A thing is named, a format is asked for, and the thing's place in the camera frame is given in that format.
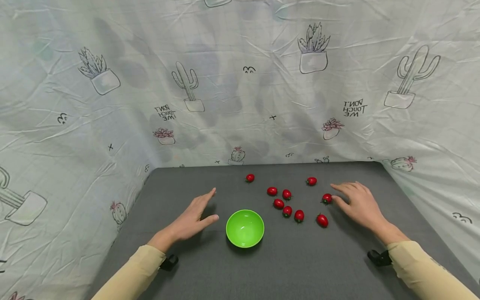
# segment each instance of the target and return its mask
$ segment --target forearm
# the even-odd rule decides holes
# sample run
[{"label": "forearm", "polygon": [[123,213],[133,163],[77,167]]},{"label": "forearm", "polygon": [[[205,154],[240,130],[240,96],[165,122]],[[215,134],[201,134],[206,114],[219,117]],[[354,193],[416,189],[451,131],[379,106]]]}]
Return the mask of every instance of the forearm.
[{"label": "forearm", "polygon": [[388,253],[398,278],[423,300],[479,300],[414,241],[394,242]]},{"label": "forearm", "polygon": [[145,245],[96,293],[92,300],[135,300],[147,289],[165,260],[159,249]]}]

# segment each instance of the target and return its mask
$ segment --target black clamp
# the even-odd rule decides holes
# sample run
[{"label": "black clamp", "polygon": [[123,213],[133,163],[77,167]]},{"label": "black clamp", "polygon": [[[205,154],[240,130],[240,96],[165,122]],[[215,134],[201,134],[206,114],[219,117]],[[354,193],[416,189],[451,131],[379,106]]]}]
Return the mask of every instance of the black clamp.
[{"label": "black clamp", "polygon": [[170,272],[171,270],[173,270],[173,267],[175,267],[175,265],[178,264],[178,262],[179,262],[178,256],[172,254],[162,262],[159,269]]},{"label": "black clamp", "polygon": [[385,250],[382,254],[378,253],[376,250],[370,250],[367,252],[367,256],[377,267],[385,267],[392,264],[392,260],[388,255],[388,250]]}]

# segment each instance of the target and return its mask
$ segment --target wrinkled fabric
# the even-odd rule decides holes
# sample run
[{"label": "wrinkled fabric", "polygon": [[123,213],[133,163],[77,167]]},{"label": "wrinkled fabric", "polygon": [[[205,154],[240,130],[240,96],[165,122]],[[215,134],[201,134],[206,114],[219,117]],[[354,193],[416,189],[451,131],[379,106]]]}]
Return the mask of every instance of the wrinkled fabric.
[{"label": "wrinkled fabric", "polygon": [[479,9],[2,2],[1,298],[81,299],[158,167],[382,162],[478,281]]}]

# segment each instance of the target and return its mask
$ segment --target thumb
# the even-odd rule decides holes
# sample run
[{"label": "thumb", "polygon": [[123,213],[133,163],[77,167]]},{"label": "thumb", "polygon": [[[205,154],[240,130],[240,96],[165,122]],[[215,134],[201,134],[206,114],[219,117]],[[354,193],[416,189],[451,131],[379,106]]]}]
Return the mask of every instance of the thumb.
[{"label": "thumb", "polygon": [[340,206],[340,209],[343,210],[344,213],[347,213],[347,211],[350,210],[350,205],[348,205],[345,201],[343,201],[342,198],[333,195],[333,196],[332,196],[332,200],[333,200],[338,206]]},{"label": "thumb", "polygon": [[211,215],[206,217],[205,219],[198,222],[199,230],[204,230],[205,228],[207,228],[209,225],[212,225],[216,221],[218,221],[218,215]]}]

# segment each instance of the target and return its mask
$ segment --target hand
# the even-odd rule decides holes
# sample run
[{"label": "hand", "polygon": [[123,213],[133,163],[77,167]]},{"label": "hand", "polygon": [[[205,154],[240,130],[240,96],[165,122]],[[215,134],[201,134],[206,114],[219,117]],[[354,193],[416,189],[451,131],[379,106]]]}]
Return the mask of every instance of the hand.
[{"label": "hand", "polygon": [[355,222],[372,231],[388,223],[370,190],[360,182],[330,185],[350,199],[350,204],[347,204],[342,198],[332,196],[333,201]]},{"label": "hand", "polygon": [[200,220],[208,201],[215,195],[215,192],[216,188],[213,188],[209,193],[194,198],[187,209],[172,224],[157,232],[147,245],[166,253],[173,243],[187,240],[218,221],[218,215]]}]

